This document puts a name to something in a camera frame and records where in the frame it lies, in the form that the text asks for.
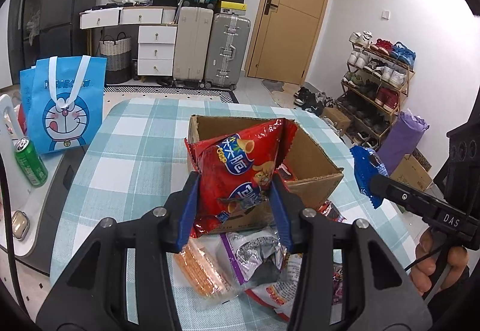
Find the silver suitcase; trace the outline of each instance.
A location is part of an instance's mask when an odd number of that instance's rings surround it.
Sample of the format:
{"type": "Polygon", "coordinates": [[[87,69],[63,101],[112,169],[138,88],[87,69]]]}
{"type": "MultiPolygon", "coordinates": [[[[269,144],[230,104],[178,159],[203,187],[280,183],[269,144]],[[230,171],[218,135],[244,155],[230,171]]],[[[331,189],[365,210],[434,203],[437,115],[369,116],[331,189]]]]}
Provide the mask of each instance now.
{"type": "Polygon", "coordinates": [[[205,65],[205,87],[237,87],[247,50],[250,20],[234,14],[215,14],[205,65]]]}
{"type": "Polygon", "coordinates": [[[203,80],[212,19],[210,9],[182,7],[180,10],[173,56],[174,80],[203,80]]]}

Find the shoe rack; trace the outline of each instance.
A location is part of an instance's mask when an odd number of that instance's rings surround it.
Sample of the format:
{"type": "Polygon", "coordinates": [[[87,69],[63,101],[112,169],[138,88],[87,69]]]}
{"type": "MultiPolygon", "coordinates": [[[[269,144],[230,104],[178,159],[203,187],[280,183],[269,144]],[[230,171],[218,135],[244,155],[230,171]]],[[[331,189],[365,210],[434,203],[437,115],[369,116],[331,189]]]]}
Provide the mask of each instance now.
{"type": "Polygon", "coordinates": [[[389,82],[386,82],[384,80],[382,80],[381,78],[379,78],[377,75],[375,74],[372,74],[370,71],[366,70],[366,69],[363,69],[363,68],[358,68],[358,67],[355,67],[355,66],[352,66],[351,64],[349,64],[347,62],[346,66],[347,66],[347,69],[349,72],[355,72],[356,70],[359,70],[361,71],[364,75],[365,75],[365,78],[362,78],[366,81],[366,79],[369,79],[371,80],[372,82],[375,82],[377,83],[379,86],[384,86],[386,88],[389,88],[390,90],[393,90],[393,91],[396,91],[398,92],[398,97],[399,97],[399,100],[398,100],[398,106],[397,108],[395,108],[395,110],[393,112],[389,112],[387,109],[385,109],[383,106],[377,104],[375,102],[375,100],[371,100],[370,98],[368,98],[367,96],[365,96],[364,94],[362,94],[357,88],[355,87],[352,87],[351,85],[349,85],[347,82],[345,81],[342,81],[341,84],[342,84],[342,90],[344,92],[344,95],[347,93],[347,91],[351,91],[353,92],[354,94],[356,94],[357,96],[359,96],[361,99],[363,99],[364,101],[366,101],[367,103],[371,104],[373,107],[375,107],[379,113],[381,113],[382,115],[384,115],[384,117],[390,122],[390,127],[388,127],[381,135],[379,135],[378,133],[376,133],[373,129],[371,129],[369,126],[367,126],[361,119],[357,118],[356,115],[352,114],[351,112],[349,112],[345,107],[343,107],[341,105],[341,103],[337,103],[339,109],[347,116],[349,117],[352,122],[355,123],[355,126],[358,130],[361,130],[361,131],[365,131],[367,133],[369,133],[370,135],[376,137],[379,141],[379,146],[382,144],[382,141],[385,139],[385,137],[388,135],[392,125],[395,123],[395,121],[397,120],[397,116],[398,114],[400,113],[400,111],[402,110],[402,105],[403,103],[405,102],[405,99],[409,96],[409,87],[410,87],[410,81],[411,79],[414,77],[415,75],[415,72],[413,69],[411,69],[408,64],[405,64],[405,63],[402,63],[402,62],[399,62],[398,60],[396,59],[393,59],[392,57],[390,56],[386,56],[384,54],[381,54],[379,52],[376,52],[376,51],[373,51],[371,50],[370,48],[366,48],[366,47],[363,47],[362,45],[360,44],[357,44],[357,43],[354,43],[352,41],[350,41],[350,43],[352,44],[352,48],[353,49],[359,49],[361,51],[365,51],[367,52],[368,54],[370,54],[371,56],[377,58],[377,59],[380,59],[380,60],[383,60],[383,61],[386,61],[386,62],[389,62],[391,64],[396,64],[397,66],[400,66],[401,68],[405,69],[406,70],[406,82],[404,84],[404,86],[402,88],[397,88],[396,86],[392,85],[391,83],[389,82]]]}

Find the green soda can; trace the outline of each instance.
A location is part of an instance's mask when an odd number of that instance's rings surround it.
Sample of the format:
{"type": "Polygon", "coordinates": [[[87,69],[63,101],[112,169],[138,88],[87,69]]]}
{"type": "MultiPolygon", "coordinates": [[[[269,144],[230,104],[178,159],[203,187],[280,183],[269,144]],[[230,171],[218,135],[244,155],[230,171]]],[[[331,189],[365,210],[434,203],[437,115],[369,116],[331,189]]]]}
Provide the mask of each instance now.
{"type": "Polygon", "coordinates": [[[23,137],[15,144],[15,158],[33,186],[45,183],[49,172],[29,138],[23,137]]]}

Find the black door handle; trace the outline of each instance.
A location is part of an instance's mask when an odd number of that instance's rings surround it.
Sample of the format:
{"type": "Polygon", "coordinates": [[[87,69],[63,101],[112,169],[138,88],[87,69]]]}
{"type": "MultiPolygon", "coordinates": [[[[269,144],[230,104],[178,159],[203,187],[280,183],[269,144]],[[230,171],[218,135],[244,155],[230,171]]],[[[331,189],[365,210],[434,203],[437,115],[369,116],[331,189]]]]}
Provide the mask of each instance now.
{"type": "Polygon", "coordinates": [[[278,8],[278,5],[272,4],[272,0],[267,0],[267,3],[265,4],[265,15],[268,16],[268,12],[270,11],[270,7],[276,7],[278,8]]]}

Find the metal bolt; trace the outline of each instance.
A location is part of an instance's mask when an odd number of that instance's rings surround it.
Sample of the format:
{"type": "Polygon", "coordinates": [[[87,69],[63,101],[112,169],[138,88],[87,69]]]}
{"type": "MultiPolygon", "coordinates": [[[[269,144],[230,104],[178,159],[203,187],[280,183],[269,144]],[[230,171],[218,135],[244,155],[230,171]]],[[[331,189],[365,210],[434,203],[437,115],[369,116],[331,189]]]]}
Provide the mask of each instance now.
{"type": "Polygon", "coordinates": [[[303,216],[305,217],[315,217],[317,215],[317,211],[312,208],[305,208],[302,210],[303,216]]]}
{"type": "Polygon", "coordinates": [[[167,214],[167,210],[164,207],[155,208],[152,213],[155,217],[163,217],[167,214]]]}
{"type": "Polygon", "coordinates": [[[355,222],[358,228],[368,228],[370,224],[365,219],[357,219],[355,222]]]}
{"type": "Polygon", "coordinates": [[[111,217],[104,217],[100,220],[100,226],[103,228],[112,227],[114,220],[111,217]]]}

